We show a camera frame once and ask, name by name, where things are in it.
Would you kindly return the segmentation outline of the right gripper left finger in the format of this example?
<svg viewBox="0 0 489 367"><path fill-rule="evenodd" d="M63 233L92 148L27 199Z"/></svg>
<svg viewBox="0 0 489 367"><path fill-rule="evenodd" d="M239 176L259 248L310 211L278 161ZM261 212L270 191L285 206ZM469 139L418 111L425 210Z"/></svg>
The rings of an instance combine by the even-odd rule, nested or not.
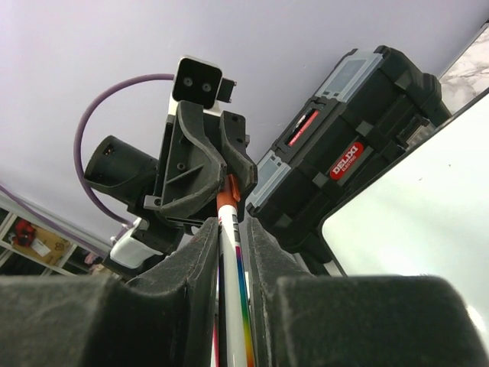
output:
<svg viewBox="0 0 489 367"><path fill-rule="evenodd" d="M4 276L3 366L208 366L219 226L128 282Z"/></svg>

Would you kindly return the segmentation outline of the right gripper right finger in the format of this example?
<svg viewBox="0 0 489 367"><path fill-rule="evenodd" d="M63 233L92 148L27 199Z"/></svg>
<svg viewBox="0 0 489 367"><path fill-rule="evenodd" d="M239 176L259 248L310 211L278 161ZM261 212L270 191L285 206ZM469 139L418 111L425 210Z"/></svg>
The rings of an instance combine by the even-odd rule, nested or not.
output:
<svg viewBox="0 0 489 367"><path fill-rule="evenodd" d="M247 223L259 366L486 366L460 294L433 276L315 276Z"/></svg>

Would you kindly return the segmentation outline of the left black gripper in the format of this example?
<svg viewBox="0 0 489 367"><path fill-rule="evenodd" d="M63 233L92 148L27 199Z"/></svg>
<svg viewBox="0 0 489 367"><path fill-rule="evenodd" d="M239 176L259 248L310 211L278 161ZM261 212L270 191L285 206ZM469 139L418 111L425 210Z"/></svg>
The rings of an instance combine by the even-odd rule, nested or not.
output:
<svg viewBox="0 0 489 367"><path fill-rule="evenodd" d="M242 221L245 200L257 185L257 165L247 153L245 117L228 111L210 115L201 105L182 101L170 126L155 185L160 203L145 203L154 213L147 219L148 229L169 235L216 217L216 196L229 174L238 186Z"/></svg>

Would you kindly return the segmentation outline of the brown marker cap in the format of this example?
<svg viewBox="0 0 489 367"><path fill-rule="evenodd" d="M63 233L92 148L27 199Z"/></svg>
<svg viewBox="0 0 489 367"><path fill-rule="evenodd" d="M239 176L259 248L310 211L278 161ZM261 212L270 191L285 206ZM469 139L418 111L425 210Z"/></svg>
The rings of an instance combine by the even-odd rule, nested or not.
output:
<svg viewBox="0 0 489 367"><path fill-rule="evenodd" d="M240 200L241 194L238 188L238 181L233 174L229 174L225 178L224 188L216 197L217 209L221 209L223 206L232 206L237 209Z"/></svg>

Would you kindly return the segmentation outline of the white marker pen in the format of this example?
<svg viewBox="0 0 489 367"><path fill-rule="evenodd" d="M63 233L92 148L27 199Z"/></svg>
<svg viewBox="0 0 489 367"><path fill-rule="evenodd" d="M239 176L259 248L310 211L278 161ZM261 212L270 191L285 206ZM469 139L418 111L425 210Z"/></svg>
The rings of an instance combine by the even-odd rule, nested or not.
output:
<svg viewBox="0 0 489 367"><path fill-rule="evenodd" d="M248 286L241 249L238 209L218 213L218 316L214 344L217 366L254 366Z"/></svg>

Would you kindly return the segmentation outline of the black framed whiteboard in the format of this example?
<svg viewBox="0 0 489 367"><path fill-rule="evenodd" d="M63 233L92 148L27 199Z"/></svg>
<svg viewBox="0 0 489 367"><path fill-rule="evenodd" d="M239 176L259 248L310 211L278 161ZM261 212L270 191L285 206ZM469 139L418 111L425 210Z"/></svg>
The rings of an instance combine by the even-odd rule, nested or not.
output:
<svg viewBox="0 0 489 367"><path fill-rule="evenodd" d="M488 331L488 95L322 224L346 275L436 275Z"/></svg>

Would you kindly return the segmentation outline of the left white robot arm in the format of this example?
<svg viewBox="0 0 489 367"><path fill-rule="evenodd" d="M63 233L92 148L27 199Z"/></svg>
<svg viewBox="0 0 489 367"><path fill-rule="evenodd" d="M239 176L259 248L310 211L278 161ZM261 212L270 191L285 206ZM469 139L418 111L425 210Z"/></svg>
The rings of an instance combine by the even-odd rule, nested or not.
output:
<svg viewBox="0 0 489 367"><path fill-rule="evenodd" d="M246 149L244 116L213 115L182 101L167 117L159 157L110 135L92 154L84 180L141 219L131 235L138 247L149 256L168 256L191 227L217 215L216 195L228 175L238 186L243 221L245 201L257 185L257 165Z"/></svg>

